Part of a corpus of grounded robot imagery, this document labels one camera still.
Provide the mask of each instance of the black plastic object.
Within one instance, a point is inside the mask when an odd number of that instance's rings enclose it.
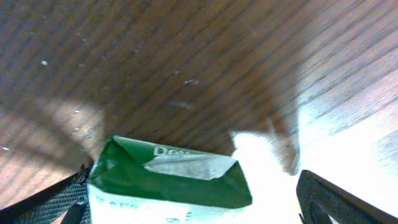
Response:
[[[1,223],[52,223],[67,212],[62,223],[90,223],[86,179],[90,169],[81,170],[67,179],[0,210]]]
[[[398,219],[318,175],[303,170],[298,180],[296,193],[305,224],[332,223],[329,216],[339,224],[344,223],[398,223]]]

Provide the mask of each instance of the wood grain surface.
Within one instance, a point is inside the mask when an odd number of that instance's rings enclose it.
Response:
[[[279,161],[254,182],[291,186],[279,191],[292,216],[302,169],[398,216],[397,7],[2,0],[0,208],[78,171],[113,134],[227,155],[251,134],[271,149],[247,151],[274,157],[242,165]]]

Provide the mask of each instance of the dust speck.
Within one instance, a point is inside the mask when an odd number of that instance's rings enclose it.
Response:
[[[179,107],[187,109],[187,110],[190,110],[193,108],[193,106],[191,104],[186,103],[186,102],[171,101],[170,105],[179,106]]]
[[[197,85],[197,84],[199,84],[199,81],[198,80],[188,80],[188,81],[184,82],[184,84],[188,84],[188,83],[192,83],[194,85]]]

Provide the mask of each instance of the white label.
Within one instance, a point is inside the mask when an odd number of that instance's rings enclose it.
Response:
[[[90,184],[87,187],[94,224],[229,223],[230,218],[242,210],[128,197],[103,192]]]

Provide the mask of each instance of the green and white box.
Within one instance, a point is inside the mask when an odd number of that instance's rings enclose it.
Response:
[[[113,136],[88,179],[95,223],[224,223],[252,203],[239,162]]]

